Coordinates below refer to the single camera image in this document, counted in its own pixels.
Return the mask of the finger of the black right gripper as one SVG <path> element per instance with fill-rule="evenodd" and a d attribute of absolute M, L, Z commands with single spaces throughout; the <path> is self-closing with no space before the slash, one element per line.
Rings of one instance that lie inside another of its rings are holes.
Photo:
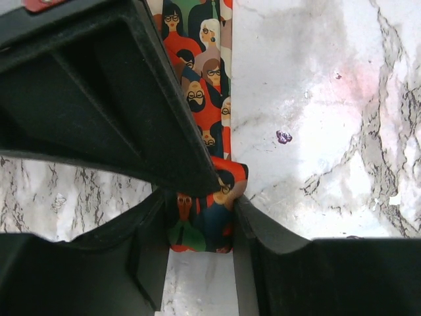
<path fill-rule="evenodd" d="M 146 1 L 1 2 L 1 153 L 218 189 Z"/>

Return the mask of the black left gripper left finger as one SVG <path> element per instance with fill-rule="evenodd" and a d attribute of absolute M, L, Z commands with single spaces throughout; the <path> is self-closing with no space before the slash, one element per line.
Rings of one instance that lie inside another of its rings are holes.
<path fill-rule="evenodd" d="M 169 244 L 164 194 L 69 242 L 1 235 L 2 315 L 153 315 Z"/>

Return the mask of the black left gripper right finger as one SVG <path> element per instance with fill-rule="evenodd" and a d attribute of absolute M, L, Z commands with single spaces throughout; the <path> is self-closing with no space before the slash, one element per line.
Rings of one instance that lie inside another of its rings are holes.
<path fill-rule="evenodd" d="M 234 204 L 240 315 L 419 315 L 420 241 L 307 240 L 257 209 Z"/>

